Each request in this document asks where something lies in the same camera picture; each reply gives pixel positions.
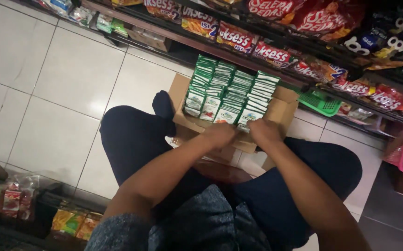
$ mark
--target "black sock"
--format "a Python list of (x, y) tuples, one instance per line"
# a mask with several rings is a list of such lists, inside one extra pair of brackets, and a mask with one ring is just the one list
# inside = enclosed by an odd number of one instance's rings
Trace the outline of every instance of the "black sock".
[(166, 136), (173, 137), (176, 134), (175, 123), (172, 122), (174, 112), (169, 94), (165, 91), (160, 91), (155, 94), (152, 102), (152, 108), (155, 115), (164, 118), (169, 124), (169, 131)]

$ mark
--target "tiled floor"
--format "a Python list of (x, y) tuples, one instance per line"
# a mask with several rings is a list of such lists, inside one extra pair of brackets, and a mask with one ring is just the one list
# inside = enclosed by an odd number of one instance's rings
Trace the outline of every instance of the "tiled floor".
[[(116, 48), (97, 34), (0, 0), (0, 162), (8, 169), (40, 172), (77, 187), (79, 193), (110, 199), (118, 186), (98, 132), (104, 112), (129, 105), (153, 113), (155, 93), (168, 90), (176, 73), (192, 72), (134, 47)], [(359, 220), (382, 162), (384, 142), (301, 110), (288, 135), (343, 145), (358, 155), (363, 177), (344, 203)], [(265, 172), (261, 165), (266, 157), (237, 152), (232, 165), (259, 176)], [(371, 219), (364, 217), (363, 224), (384, 222), (369, 214), (378, 213), (367, 213)], [(401, 224), (390, 223), (403, 233)], [(318, 250), (317, 239), (311, 238), (301, 250)]]

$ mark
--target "gray shirt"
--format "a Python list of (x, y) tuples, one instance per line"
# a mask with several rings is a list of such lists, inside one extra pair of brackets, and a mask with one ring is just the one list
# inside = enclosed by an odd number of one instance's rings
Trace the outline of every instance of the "gray shirt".
[(233, 210), (216, 185), (210, 185), (152, 226), (136, 214), (107, 218), (92, 233), (90, 250), (253, 250), (270, 251), (245, 203)]

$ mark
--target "green basket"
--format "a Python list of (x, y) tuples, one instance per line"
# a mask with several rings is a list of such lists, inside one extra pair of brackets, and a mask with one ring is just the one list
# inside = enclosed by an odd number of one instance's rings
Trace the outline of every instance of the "green basket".
[(334, 100), (325, 94), (316, 93), (313, 94), (313, 91), (308, 91), (306, 93), (301, 93), (300, 89), (294, 90), (297, 94), (299, 94), (299, 98), (297, 99), (300, 103), (310, 107), (311, 109), (323, 114), (327, 117), (332, 117), (336, 113), (338, 113), (339, 107), (341, 107), (341, 101)]

